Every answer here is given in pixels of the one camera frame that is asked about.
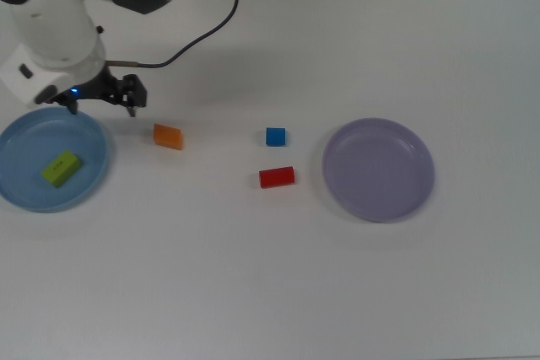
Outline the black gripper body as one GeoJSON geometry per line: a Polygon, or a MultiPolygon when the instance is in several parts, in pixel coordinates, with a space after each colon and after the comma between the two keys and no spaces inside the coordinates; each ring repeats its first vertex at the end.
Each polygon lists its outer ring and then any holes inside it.
{"type": "Polygon", "coordinates": [[[122,81],[114,77],[107,66],[88,82],[73,85],[57,94],[52,102],[59,105],[73,105],[75,102],[85,99],[102,100],[113,105],[126,104],[122,81]]]}

